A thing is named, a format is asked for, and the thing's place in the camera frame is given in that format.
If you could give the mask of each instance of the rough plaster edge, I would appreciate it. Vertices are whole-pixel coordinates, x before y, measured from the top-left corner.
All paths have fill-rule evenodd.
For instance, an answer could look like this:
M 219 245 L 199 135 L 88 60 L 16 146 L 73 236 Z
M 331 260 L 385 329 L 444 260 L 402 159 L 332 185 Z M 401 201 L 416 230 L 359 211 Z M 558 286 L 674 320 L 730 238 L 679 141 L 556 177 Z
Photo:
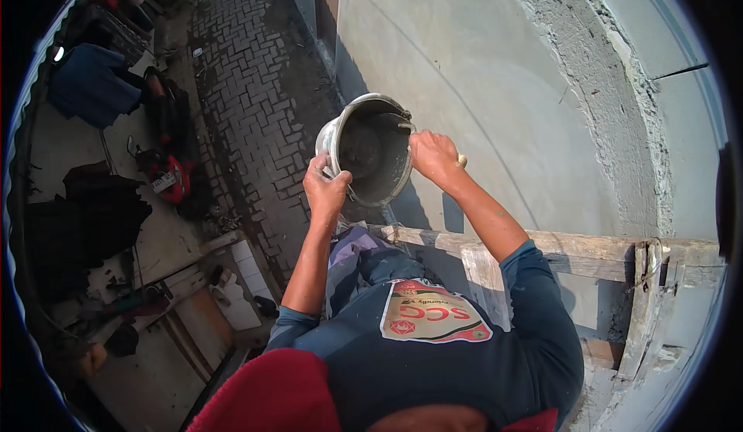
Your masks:
M 655 174 L 655 201 L 657 203 L 657 230 L 661 237 L 673 237 L 673 187 L 671 160 L 666 146 L 666 133 L 658 114 L 655 95 L 656 85 L 648 77 L 643 64 L 637 57 L 627 33 L 602 0 L 586 0 L 601 19 L 606 36 L 624 64 L 632 89 L 635 91 L 637 106 L 645 122 L 647 148 Z

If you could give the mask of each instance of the cement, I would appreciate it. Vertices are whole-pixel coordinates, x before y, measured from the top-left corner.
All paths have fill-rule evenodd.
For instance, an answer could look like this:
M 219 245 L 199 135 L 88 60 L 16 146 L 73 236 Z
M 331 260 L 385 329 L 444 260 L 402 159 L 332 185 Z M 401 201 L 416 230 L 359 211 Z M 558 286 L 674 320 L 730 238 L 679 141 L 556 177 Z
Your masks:
M 671 169 L 657 89 L 601 0 L 521 0 L 585 113 L 623 233 L 672 237 Z

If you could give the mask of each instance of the brick paved path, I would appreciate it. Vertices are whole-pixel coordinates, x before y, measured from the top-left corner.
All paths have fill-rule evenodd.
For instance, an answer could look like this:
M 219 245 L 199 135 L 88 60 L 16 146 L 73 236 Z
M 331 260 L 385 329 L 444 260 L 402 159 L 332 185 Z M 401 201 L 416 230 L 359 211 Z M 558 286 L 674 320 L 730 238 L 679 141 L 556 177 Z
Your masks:
M 196 1 L 190 45 L 203 54 L 194 72 L 221 152 L 213 166 L 204 154 L 207 170 L 225 178 L 228 191 L 212 184 L 219 203 L 243 215 L 283 288 L 309 226 L 306 163 L 315 135 L 339 113 L 337 93 L 293 0 Z

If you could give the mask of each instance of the blue cloth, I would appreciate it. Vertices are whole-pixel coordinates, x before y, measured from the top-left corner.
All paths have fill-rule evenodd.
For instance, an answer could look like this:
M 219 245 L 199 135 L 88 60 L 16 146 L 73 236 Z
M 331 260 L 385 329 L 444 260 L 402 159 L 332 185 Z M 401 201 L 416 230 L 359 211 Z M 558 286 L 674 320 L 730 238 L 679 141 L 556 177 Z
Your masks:
M 436 282 L 424 277 L 421 263 L 368 233 L 347 233 L 332 248 L 329 264 L 326 309 L 332 317 L 319 324 L 317 315 L 281 307 L 266 351 L 290 346 L 325 360 L 344 430 L 365 430 L 395 411 L 434 404 L 469 405 L 497 428 L 554 407 L 559 428 L 577 400 L 583 381 L 580 342 L 548 262 L 534 242 L 526 242 L 500 265 L 510 288 L 515 329 L 504 333 L 467 300 L 492 333 L 479 341 L 430 343 L 385 336 L 389 302 L 404 298 L 390 280 L 416 279 L 401 282 L 429 288 Z M 434 295 L 424 297 L 435 301 L 441 292 L 449 295 L 442 288 L 419 293 Z M 432 310 L 441 316 L 428 321 L 443 318 L 441 309 Z M 420 313 L 402 317 L 423 317 Z M 422 318 L 408 321 L 425 324 Z
M 141 93 L 111 70 L 124 65 L 124 56 L 90 43 L 81 43 L 69 53 L 51 77 L 49 102 L 67 119 L 77 115 L 98 129 L 113 125 Z

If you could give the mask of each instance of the license plate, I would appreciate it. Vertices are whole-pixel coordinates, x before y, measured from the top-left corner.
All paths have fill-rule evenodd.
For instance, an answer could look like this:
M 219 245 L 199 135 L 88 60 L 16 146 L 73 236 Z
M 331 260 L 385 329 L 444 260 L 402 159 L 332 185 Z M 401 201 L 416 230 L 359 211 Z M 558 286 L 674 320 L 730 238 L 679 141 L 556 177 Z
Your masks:
M 152 188 L 156 194 L 159 194 L 173 184 L 175 184 L 175 175 L 173 173 L 167 173 L 165 176 L 156 178 L 152 183 Z

